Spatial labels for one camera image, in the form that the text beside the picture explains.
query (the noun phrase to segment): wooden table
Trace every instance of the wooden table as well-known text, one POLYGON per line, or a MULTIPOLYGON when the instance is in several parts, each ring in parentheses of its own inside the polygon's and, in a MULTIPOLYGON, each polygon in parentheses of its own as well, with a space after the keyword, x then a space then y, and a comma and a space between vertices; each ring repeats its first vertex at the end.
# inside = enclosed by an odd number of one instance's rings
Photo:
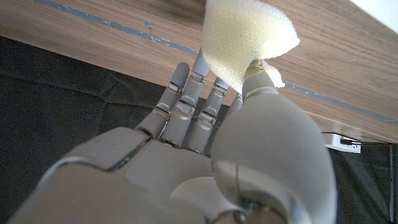
MULTIPOLYGON (((280 92, 323 132, 398 142, 398 35, 349 1, 268 2, 301 39, 269 60, 287 82, 280 92)), ((204 0, 6 0, 0 35, 166 85, 179 62, 193 65, 204 13, 204 0)))

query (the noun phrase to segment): robot finger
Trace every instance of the robot finger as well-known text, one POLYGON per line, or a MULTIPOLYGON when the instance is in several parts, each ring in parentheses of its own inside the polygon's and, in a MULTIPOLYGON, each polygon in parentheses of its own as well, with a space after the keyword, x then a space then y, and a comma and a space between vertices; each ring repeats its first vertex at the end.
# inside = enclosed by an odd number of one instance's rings
POLYGON ((239 94, 236 96, 235 100, 232 102, 231 107, 229 107, 229 110, 226 112, 225 117, 230 115, 231 113, 237 111, 240 109, 243 105, 243 99, 242 99, 242 94, 239 94))
POLYGON ((206 100, 199 117, 190 132, 186 148, 191 151, 203 154, 209 140, 213 126, 216 123, 217 115, 223 102, 228 85, 217 78, 213 89, 206 100))
POLYGON ((189 75, 189 65, 185 62, 179 63, 174 71, 170 83, 167 85, 159 102, 152 112, 146 116, 136 127, 148 134, 153 139, 158 139, 164 127, 173 113, 175 104, 181 95, 185 82, 189 75))
POLYGON ((209 67, 200 50, 184 91, 160 137, 162 142, 176 148, 181 146, 208 73, 209 67))

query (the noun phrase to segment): yellow sponge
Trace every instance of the yellow sponge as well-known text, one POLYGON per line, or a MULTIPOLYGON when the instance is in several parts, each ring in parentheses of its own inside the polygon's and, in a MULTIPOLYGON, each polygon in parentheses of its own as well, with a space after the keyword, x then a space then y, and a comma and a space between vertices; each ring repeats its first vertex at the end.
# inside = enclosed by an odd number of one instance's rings
MULTIPOLYGON (((201 49, 210 70, 237 92, 254 59, 280 56, 300 40, 289 18, 257 0, 207 0, 201 49)), ((263 61, 276 87, 280 73, 263 61)))

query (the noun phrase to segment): robotic hand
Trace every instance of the robotic hand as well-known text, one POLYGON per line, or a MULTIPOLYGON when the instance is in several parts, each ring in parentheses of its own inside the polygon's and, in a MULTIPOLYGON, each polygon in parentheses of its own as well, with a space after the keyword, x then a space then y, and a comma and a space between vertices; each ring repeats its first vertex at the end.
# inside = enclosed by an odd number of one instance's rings
POLYGON ((209 72, 201 52, 189 71, 178 65, 136 129, 111 130, 54 164, 10 223, 334 223, 335 177, 320 130, 261 63, 247 69, 211 158, 202 154, 228 86, 215 81, 186 134, 209 72))

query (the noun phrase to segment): black fabric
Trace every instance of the black fabric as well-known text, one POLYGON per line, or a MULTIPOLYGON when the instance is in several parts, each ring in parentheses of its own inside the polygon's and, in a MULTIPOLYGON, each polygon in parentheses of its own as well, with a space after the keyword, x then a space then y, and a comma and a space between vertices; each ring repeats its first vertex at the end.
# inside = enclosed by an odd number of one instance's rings
MULTIPOLYGON (((164 87, 3 37, 0 51, 4 223, 51 164, 98 134, 118 126, 134 128, 164 87)), ((222 107, 217 126, 227 109, 222 107)), ((388 149, 330 153, 339 195, 337 223, 388 223, 388 149)))

